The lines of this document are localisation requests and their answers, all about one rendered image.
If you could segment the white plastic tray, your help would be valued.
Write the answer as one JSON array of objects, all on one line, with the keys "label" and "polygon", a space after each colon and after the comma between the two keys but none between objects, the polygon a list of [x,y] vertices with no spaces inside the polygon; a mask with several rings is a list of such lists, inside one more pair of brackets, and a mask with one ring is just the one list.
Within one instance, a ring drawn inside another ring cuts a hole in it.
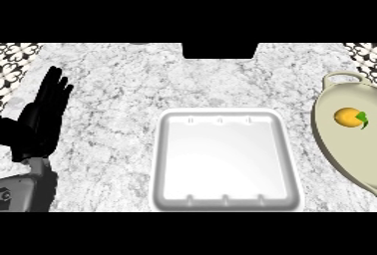
[{"label": "white plastic tray", "polygon": [[151,177],[155,211],[298,212],[304,198],[281,115],[266,108],[170,109]]}]

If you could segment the yellow lemon with green leaf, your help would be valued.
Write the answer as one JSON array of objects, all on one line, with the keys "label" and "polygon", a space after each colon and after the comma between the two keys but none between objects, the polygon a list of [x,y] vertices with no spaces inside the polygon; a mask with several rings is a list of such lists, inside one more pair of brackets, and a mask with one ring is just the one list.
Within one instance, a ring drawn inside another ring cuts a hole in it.
[{"label": "yellow lemon with green leaf", "polygon": [[334,113],[335,122],[347,128],[367,128],[367,114],[353,108],[343,108]]}]

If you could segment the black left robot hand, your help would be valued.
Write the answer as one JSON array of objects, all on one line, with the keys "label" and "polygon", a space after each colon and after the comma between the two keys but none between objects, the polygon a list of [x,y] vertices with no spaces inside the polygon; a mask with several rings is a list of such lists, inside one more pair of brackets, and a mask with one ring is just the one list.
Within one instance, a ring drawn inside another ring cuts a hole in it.
[{"label": "black left robot hand", "polygon": [[31,157],[47,158],[55,152],[72,89],[62,69],[52,66],[18,120],[0,116],[0,145],[10,147],[13,162]]}]

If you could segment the black appliance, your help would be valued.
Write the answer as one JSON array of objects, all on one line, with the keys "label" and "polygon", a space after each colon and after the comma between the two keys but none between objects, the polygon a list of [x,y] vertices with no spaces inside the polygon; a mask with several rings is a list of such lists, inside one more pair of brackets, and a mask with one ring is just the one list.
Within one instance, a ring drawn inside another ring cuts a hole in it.
[{"label": "black appliance", "polygon": [[186,59],[251,59],[256,43],[183,43]]}]

